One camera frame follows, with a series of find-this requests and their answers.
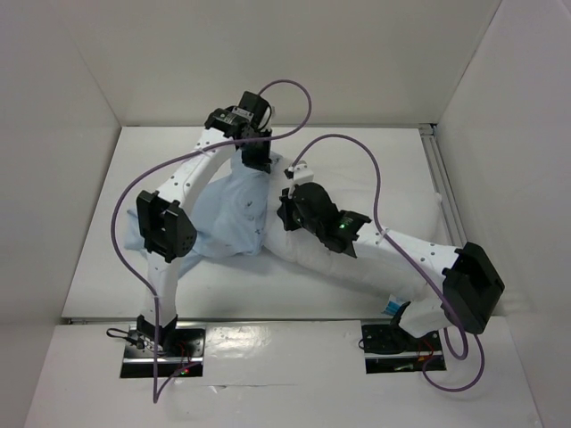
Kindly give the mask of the light blue pillowcase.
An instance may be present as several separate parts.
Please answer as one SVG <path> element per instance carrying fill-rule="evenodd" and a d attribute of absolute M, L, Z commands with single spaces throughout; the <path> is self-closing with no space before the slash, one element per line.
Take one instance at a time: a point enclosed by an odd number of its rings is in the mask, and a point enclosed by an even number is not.
<path fill-rule="evenodd" d="M 197 231 L 193 249 L 178 270 L 184 276 L 203 259 L 225 259 L 235 255 L 256 256 L 272 232 L 283 233 L 277 216 L 283 185 L 283 169 L 291 160 L 273 152 L 272 173 L 249 169 L 235 153 L 228 173 L 210 182 L 199 195 L 190 219 Z"/>

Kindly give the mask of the white pillow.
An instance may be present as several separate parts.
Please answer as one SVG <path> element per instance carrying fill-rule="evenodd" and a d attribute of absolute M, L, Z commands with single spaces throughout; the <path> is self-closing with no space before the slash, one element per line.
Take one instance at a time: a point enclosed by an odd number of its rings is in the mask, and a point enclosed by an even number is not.
<path fill-rule="evenodd" d="M 279 180 L 288 188 L 286 176 Z M 428 244 L 436 233 L 442 196 L 438 193 L 389 193 L 387 214 L 397 226 L 389 235 L 416 261 L 426 257 L 412 248 L 414 243 Z M 275 256 L 335 280 L 377 288 L 402 300 L 423 300 L 433 293 L 425 279 L 389 244 L 388 238 L 374 236 L 376 228 L 367 223 L 350 242 L 350 252 L 338 253 L 323 244 L 316 235 L 300 228 L 283 233 L 272 232 L 264 247 Z"/>

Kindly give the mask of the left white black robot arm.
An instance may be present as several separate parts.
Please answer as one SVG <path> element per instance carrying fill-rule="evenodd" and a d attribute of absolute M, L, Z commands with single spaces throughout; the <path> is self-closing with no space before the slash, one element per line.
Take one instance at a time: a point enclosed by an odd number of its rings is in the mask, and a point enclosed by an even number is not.
<path fill-rule="evenodd" d="M 176 345 L 176 294 L 182 259 L 198 237 L 191 214 L 213 176 L 230 160 L 248 173 L 270 173 L 272 108 L 261 95 L 244 92 L 239 103 L 218 108 L 207 117 L 189 158 L 154 191 L 136 199 L 139 234 L 147 271 L 138 274 L 148 293 L 137 332 L 153 354 L 164 356 Z"/>

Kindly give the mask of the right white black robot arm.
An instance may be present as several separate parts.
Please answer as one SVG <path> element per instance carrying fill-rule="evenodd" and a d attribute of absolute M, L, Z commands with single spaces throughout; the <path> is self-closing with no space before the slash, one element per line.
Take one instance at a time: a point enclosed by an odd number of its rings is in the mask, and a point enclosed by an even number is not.
<path fill-rule="evenodd" d="M 410 349 L 419 338 L 450 326 L 462 336 L 484 332 L 505 285 L 480 245 L 458 248 L 391 231 L 377 218 L 338 209 L 314 182 L 283 189 L 279 200 L 277 214 L 286 231 L 312 235 L 331 253 L 394 268 L 406 285 L 420 277 L 430 287 L 432 297 L 408 300 L 393 315 L 389 338 L 396 348 Z"/>

